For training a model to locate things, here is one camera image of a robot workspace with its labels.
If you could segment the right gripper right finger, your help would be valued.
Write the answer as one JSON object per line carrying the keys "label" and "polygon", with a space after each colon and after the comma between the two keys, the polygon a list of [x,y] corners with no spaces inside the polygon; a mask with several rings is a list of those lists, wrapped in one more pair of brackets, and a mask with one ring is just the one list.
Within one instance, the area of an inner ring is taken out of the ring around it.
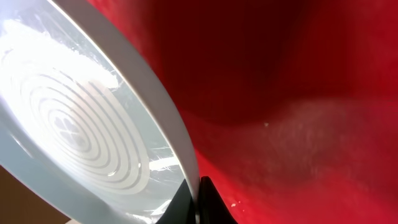
{"label": "right gripper right finger", "polygon": [[200,179],[198,211],[200,224],[238,224],[208,176]]}

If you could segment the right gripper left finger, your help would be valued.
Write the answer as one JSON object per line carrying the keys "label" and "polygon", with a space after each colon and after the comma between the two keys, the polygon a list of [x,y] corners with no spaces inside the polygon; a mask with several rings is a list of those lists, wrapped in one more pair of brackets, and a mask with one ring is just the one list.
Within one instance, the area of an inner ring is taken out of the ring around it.
{"label": "right gripper left finger", "polygon": [[195,206],[186,180],[156,224],[196,224]]}

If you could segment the large light blue plate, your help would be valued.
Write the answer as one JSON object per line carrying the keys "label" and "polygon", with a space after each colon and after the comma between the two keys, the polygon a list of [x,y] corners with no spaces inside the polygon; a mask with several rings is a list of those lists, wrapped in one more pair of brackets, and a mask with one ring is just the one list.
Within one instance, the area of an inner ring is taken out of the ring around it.
{"label": "large light blue plate", "polygon": [[139,52],[86,1],[1,2],[1,165],[78,223],[156,223],[195,152]]}

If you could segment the red plastic tray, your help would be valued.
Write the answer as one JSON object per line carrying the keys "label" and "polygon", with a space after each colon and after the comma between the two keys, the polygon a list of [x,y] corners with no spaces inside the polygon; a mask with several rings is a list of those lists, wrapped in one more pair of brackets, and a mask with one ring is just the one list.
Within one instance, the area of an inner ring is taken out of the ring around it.
{"label": "red plastic tray", "polygon": [[397,1],[94,1],[239,223],[397,222]]}

